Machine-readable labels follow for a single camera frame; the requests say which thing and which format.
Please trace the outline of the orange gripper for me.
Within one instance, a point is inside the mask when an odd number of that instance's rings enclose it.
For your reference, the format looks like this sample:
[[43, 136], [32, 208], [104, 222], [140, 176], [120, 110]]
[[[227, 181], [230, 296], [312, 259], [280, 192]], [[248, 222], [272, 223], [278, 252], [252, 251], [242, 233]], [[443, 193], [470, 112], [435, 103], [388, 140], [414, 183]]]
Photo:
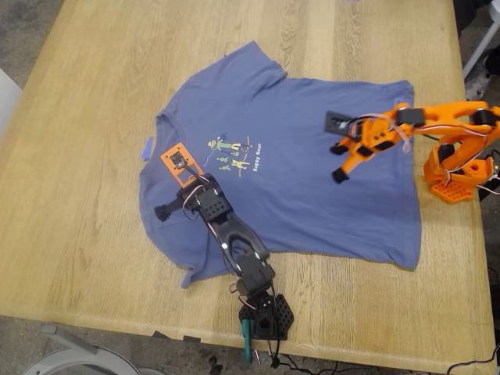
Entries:
[[403, 142], [406, 152], [406, 128], [397, 124], [395, 114], [367, 113], [349, 120], [349, 135], [330, 147], [334, 155], [348, 153], [347, 159], [332, 177], [337, 184], [349, 179], [349, 174], [360, 163], [370, 160], [377, 153]]

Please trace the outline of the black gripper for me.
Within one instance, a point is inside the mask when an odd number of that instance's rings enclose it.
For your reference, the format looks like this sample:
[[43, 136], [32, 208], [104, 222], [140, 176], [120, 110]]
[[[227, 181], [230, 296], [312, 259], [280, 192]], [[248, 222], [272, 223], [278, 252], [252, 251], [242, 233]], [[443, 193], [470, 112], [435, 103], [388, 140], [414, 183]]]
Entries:
[[176, 199], [165, 205], [157, 205], [154, 208], [154, 213], [161, 222], [166, 222], [171, 214], [178, 210], [186, 208], [193, 210], [192, 201], [195, 200], [195, 197], [212, 188], [215, 184], [215, 179], [210, 173], [202, 174], [199, 171], [177, 171], [173, 176], [180, 185]]

